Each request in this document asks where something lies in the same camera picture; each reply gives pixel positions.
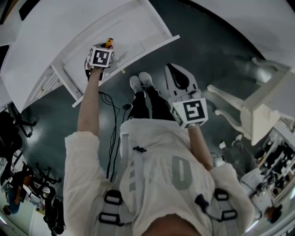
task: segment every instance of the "shoulder strap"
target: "shoulder strap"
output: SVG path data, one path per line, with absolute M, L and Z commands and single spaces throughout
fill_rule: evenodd
M 215 189 L 214 198 L 211 201 L 207 213 L 214 217 L 212 219 L 213 235 L 239 235 L 239 225 L 236 219 L 237 212 L 230 205 L 227 192 L 222 189 Z M 221 233 L 219 231 L 221 226 L 226 232 Z
M 120 168 L 112 185 L 104 198 L 103 211 L 99 215 L 98 235 L 110 236 L 130 236 L 132 235 L 131 222 L 133 215 L 128 212 L 126 204 L 123 202 L 119 192 L 120 181 L 128 166 L 129 145 L 128 134 L 122 135 L 123 153 L 120 161 Z

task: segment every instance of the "drawstring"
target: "drawstring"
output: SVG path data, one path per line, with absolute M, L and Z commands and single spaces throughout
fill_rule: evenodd
M 136 150 L 136 151 L 141 152 L 141 153 L 146 152 L 146 150 L 143 147 L 139 147 L 139 146 L 134 147 L 133 150 Z

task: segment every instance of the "shoe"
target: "shoe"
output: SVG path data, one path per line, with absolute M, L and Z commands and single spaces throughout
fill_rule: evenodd
M 221 150 L 226 149 L 226 144 L 225 144 L 224 141 L 221 141 L 221 142 L 220 142 L 220 144 L 219 144 L 219 148 L 220 148 Z
M 145 87 L 146 89 L 151 87 L 151 86 L 154 87 L 152 77 L 148 73 L 146 73 L 144 71 L 140 72 L 139 73 L 139 79 L 140 79 L 143 87 Z
M 239 134 L 239 135 L 235 138 L 235 140 L 231 143 L 231 145 L 233 146 L 234 143 L 235 143 L 236 141 L 241 141 L 242 138 L 243 138 L 243 135 L 242 135 L 242 134 Z
M 140 79 L 138 76 L 131 76 L 130 87 L 133 89 L 134 93 L 143 91 L 142 83 L 140 82 Z

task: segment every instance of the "orange object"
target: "orange object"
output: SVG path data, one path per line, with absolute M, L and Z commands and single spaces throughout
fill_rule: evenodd
M 106 41 L 106 48 L 110 48 L 110 47 L 111 47 L 111 45 L 112 45 L 112 41 L 113 41 L 112 38 L 109 38 L 109 39 Z

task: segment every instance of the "black buckle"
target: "black buckle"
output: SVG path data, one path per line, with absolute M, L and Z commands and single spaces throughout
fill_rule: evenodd
M 207 212 L 207 207 L 209 206 L 209 203 L 205 200 L 203 194 L 200 194 L 196 197 L 195 204 L 200 206 L 203 213 Z
M 123 223 L 120 222 L 120 216 L 118 214 L 110 214 L 110 213 L 100 213 L 99 216 L 99 221 L 101 223 L 105 223 L 105 224 L 114 224 L 117 226 L 122 226 L 124 225 Z
M 122 195 L 119 191 L 113 190 L 113 189 L 107 191 L 105 195 L 105 203 L 119 206 L 122 204 L 122 202 L 123 202 Z
M 222 221 L 224 221 L 224 220 L 235 219 L 236 216 L 237 216 L 237 212 L 236 212 L 236 210 L 223 211 L 223 212 L 222 212 L 221 219 L 218 220 L 218 221 L 219 221 L 219 222 L 222 222 Z
M 229 195 L 222 189 L 215 189 L 214 196 L 217 201 L 227 201 L 229 199 Z

